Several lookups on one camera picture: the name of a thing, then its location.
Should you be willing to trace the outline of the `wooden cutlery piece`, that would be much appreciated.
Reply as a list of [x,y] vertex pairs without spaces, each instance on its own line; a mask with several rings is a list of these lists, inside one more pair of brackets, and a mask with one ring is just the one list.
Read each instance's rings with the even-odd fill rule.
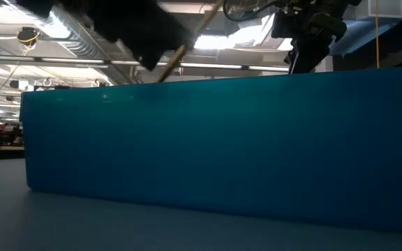
[[[204,15],[203,19],[200,21],[200,23],[196,26],[196,28],[193,31],[194,41],[192,42],[191,47],[194,46],[196,39],[200,35],[200,32],[207,27],[208,23],[211,22],[211,20],[217,14],[218,10],[220,9],[220,7],[223,5],[224,2],[225,0],[218,0],[212,6],[210,14]],[[164,68],[164,71],[158,77],[156,82],[164,82],[167,79],[167,77],[171,74],[171,72],[178,66],[179,62],[183,59],[187,51],[188,47],[185,45],[181,45],[175,52],[174,56],[169,60],[168,64]]]

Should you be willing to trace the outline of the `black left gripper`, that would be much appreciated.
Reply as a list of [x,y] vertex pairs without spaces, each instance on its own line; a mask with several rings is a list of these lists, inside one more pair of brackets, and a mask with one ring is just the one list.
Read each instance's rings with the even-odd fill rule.
[[121,40],[147,70],[164,53],[195,43],[195,36],[156,0],[88,0],[84,14],[96,33],[110,42]]

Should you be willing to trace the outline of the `blue ceiling panel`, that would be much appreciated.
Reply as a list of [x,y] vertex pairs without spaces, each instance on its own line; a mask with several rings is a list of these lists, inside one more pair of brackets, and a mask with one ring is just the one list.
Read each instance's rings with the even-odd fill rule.
[[344,56],[375,39],[375,20],[344,20],[347,31],[338,42],[329,46],[330,56]]

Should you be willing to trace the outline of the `grey ceiling vent box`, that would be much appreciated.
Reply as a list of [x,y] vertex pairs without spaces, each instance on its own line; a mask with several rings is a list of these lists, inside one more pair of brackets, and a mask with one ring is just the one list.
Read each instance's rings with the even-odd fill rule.
[[218,11],[200,34],[209,36],[229,36],[239,30],[236,22],[229,20],[222,10]]

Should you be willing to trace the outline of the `long ceiling light strip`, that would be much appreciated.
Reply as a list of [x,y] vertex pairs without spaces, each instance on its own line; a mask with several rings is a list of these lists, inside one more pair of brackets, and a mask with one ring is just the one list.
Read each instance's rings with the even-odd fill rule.
[[[53,63],[53,64],[70,64],[77,67],[99,67],[99,66],[139,66],[136,61],[110,60],[110,59],[68,59],[68,58],[52,58],[39,56],[7,56],[0,55],[0,61],[19,62],[27,65],[35,63]],[[288,67],[283,66],[247,66],[236,64],[218,64],[218,63],[188,63],[181,62],[177,67],[182,68],[211,68],[224,70],[252,70],[252,71],[267,71],[287,73]]]

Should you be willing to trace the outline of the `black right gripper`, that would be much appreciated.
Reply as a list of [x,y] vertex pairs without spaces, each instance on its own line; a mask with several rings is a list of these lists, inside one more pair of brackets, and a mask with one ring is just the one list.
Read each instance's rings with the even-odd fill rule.
[[[328,54],[329,43],[321,40],[340,40],[347,31],[343,14],[348,0],[275,0],[278,8],[271,31],[272,38],[291,38],[295,43],[294,74],[309,73]],[[284,62],[291,66],[293,50]]]

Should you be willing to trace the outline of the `corrugated ceiling duct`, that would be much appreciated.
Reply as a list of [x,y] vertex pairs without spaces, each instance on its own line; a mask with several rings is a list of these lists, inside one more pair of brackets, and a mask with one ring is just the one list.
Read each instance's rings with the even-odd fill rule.
[[[60,7],[53,7],[54,14],[64,26],[70,30],[70,43],[66,48],[78,59],[110,59],[112,56],[128,57],[125,49],[117,44],[111,44],[86,27],[83,19],[66,12]],[[97,71],[106,75],[115,84],[141,84],[142,80],[136,75],[135,66],[103,66]]]

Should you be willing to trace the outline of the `blue plastic bin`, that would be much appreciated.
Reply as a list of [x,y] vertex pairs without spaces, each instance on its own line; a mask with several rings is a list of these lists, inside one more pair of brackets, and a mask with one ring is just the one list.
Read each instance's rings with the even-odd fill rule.
[[37,191],[402,231],[402,68],[35,91]]

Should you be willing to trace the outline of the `white ceiling box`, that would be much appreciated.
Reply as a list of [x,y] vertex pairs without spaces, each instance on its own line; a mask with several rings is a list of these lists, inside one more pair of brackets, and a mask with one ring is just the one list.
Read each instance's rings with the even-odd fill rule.
[[362,0],[355,8],[355,19],[402,19],[402,0]]

